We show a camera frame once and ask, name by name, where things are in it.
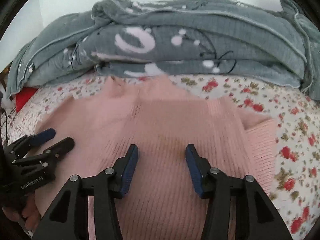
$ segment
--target blue-gray blanket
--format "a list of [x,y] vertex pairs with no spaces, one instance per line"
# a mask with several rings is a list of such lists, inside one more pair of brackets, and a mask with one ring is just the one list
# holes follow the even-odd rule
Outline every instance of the blue-gray blanket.
[[60,17],[14,59],[7,96],[68,82],[88,70],[120,77],[162,73],[251,76],[320,100],[320,33],[292,0],[265,11],[231,0],[104,0]]

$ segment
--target pink sweater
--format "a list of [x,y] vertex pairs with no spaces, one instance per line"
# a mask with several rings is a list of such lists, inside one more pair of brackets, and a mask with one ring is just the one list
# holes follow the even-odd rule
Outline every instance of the pink sweater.
[[[165,76],[139,85],[108,78],[98,95],[66,99],[38,131],[49,127],[57,135],[42,149],[67,136],[76,145],[57,166],[56,180],[36,191],[41,215],[71,175],[97,175],[122,157],[131,143],[139,148],[139,161],[129,193],[116,200],[124,239],[200,239],[208,201],[193,189],[185,160],[189,143],[213,167],[240,178],[252,174],[270,191],[275,122],[237,108],[227,97],[200,99]],[[92,199],[88,219],[93,240]],[[233,238],[234,223],[230,231]]]

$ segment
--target silver screw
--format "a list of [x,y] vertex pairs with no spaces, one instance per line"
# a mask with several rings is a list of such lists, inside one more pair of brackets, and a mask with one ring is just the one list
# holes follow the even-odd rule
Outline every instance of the silver screw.
[[113,168],[106,168],[105,170],[104,170],[104,173],[105,174],[108,174],[108,175],[110,175],[110,174],[112,174],[112,173],[114,173],[115,172],[115,170],[113,169]]
[[72,175],[72,176],[70,177],[70,180],[71,180],[72,182],[77,181],[78,179],[79,179],[79,176],[78,176],[78,175]]
[[212,173],[212,174],[218,174],[219,173],[219,169],[218,168],[211,168],[210,169],[210,173]]
[[247,182],[254,182],[254,177],[251,176],[251,175],[248,175],[248,176],[245,176],[245,180],[246,180]]

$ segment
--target ribbed knit fabric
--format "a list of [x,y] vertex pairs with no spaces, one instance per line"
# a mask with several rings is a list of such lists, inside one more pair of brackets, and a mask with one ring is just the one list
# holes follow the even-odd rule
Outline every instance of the ribbed knit fabric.
[[[200,99],[165,76],[139,85],[108,78],[98,95],[64,101],[38,131],[49,127],[57,135],[42,149],[67,136],[76,145],[57,166],[55,181],[36,191],[42,215],[71,175],[94,176],[131,143],[138,146],[129,193],[116,200],[124,240],[200,239],[208,201],[193,189],[185,160],[189,143],[230,176],[252,174],[267,193],[274,175],[276,124],[270,117],[239,109],[227,97]],[[231,239],[234,221],[230,231]],[[89,233],[95,239],[92,199]]]

